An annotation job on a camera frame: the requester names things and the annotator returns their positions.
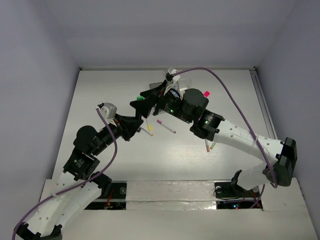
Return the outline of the pink highlighter cap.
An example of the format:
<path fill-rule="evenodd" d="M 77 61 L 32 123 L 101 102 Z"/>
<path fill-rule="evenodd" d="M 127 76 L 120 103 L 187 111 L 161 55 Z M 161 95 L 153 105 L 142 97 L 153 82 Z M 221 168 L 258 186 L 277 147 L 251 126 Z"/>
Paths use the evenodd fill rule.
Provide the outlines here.
<path fill-rule="evenodd" d="M 207 98 L 210 94 L 211 94 L 211 93 L 210 93 L 209 91 L 206 91 L 203 95 L 204 95 L 204 97 Z"/>

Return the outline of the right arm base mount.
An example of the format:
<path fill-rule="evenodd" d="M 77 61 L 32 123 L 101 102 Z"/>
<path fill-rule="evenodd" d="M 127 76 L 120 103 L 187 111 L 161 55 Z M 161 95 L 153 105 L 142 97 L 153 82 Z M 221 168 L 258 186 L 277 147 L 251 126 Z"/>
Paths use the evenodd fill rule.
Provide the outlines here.
<path fill-rule="evenodd" d="M 214 183 L 213 195 L 218 210 L 263 209 L 258 186 L 245 190 L 229 181 L 218 181 Z"/>

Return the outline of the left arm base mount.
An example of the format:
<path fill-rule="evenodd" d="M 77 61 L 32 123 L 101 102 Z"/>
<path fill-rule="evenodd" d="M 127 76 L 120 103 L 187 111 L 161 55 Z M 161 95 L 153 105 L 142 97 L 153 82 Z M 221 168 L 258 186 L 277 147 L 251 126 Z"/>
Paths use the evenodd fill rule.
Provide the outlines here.
<path fill-rule="evenodd" d="M 100 196 L 91 202 L 85 210 L 126 210 L 127 182 L 116 181 L 106 196 Z"/>

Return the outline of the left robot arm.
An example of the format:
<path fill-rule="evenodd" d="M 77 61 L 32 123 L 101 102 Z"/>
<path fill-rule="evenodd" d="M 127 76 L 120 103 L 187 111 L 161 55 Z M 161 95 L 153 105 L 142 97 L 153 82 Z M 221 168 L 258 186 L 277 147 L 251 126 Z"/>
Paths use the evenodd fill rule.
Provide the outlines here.
<path fill-rule="evenodd" d="M 112 180 L 96 168 L 97 156 L 118 138 L 129 141 L 142 125 L 140 117 L 116 114 L 100 130 L 81 127 L 73 142 L 74 149 L 62 168 L 51 195 L 34 206 L 16 225 L 13 237 L 24 240 L 60 240 L 63 232 L 98 197 L 110 194 Z"/>

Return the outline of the blue-lidded round jar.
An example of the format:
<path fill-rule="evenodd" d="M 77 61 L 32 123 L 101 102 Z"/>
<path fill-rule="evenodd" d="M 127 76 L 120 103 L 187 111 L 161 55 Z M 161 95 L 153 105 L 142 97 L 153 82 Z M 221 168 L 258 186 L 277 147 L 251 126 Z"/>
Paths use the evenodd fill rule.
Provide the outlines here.
<path fill-rule="evenodd" d="M 178 84 L 175 84 L 173 85 L 171 88 L 170 88 L 170 91 L 171 92 L 177 92 L 178 94 L 180 94 L 180 87 Z"/>

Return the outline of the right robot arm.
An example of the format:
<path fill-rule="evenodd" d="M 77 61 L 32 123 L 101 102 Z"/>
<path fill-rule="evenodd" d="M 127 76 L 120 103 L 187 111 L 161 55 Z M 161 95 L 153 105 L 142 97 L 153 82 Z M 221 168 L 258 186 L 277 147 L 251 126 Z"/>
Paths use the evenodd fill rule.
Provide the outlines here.
<path fill-rule="evenodd" d="M 298 159 L 294 139 L 288 137 L 281 141 L 252 135 L 223 116 L 207 110 L 209 99 L 195 88 L 179 93 L 175 86 L 166 91 L 162 83 L 140 95 L 143 98 L 131 101 L 130 106 L 144 118 L 166 112 L 192 124 L 190 131 L 198 138 L 228 145 L 262 161 L 251 169 L 235 173 L 230 183 L 230 190 L 235 196 L 242 196 L 249 189 L 268 183 L 290 186 Z"/>

